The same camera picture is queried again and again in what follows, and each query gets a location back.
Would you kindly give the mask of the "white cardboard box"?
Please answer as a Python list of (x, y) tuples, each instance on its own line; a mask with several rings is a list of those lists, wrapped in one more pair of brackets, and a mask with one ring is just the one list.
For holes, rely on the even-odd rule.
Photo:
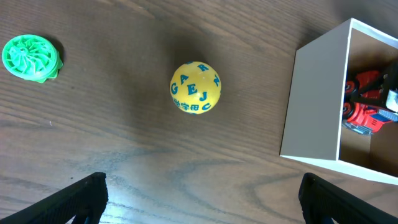
[(397, 183), (397, 123), (372, 135), (342, 126), (345, 82), (397, 61), (397, 39), (349, 19), (295, 55), (280, 154), (362, 179)]

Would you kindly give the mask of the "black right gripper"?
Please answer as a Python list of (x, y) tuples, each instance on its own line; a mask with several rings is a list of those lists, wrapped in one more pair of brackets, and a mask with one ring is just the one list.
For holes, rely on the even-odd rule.
[(397, 61), (383, 70), (370, 70), (355, 76), (359, 88), (351, 95), (351, 101), (373, 108), (387, 109), (386, 98), (389, 90), (397, 91)]

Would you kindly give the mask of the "yellow letter ball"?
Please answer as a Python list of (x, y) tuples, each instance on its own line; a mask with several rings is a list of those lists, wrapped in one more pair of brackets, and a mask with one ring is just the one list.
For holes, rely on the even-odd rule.
[(211, 110), (221, 96), (217, 72), (204, 62), (187, 62), (176, 69), (170, 81), (170, 94), (175, 105), (190, 114)]

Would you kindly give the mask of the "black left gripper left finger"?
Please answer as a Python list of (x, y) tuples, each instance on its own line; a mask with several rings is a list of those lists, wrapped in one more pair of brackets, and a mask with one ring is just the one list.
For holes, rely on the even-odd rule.
[(51, 196), (1, 219), (2, 224), (97, 224), (108, 202), (106, 174), (95, 172)]

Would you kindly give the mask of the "green plastic wheel toy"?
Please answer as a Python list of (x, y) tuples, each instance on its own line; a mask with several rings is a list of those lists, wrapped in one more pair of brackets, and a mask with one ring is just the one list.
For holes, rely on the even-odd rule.
[(6, 70), (24, 80), (44, 83), (57, 78), (63, 67), (54, 45), (39, 35), (23, 34), (9, 40), (2, 50)]

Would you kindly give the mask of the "red toy truck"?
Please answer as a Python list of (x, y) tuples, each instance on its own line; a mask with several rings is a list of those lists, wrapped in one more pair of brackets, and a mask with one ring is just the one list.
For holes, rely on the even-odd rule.
[(378, 132), (384, 124), (397, 123), (397, 113), (375, 108), (366, 103), (352, 100), (358, 95), (365, 99), (380, 100), (381, 88), (376, 85), (360, 93), (360, 90), (370, 83), (375, 83), (380, 76), (377, 70), (358, 73), (345, 82), (345, 97), (343, 103), (342, 126), (361, 135), (372, 135)]

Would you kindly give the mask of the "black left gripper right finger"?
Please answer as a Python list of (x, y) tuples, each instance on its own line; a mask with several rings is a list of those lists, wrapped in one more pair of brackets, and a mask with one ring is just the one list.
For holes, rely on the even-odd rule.
[(307, 172), (298, 199), (306, 224), (397, 224), (397, 218)]

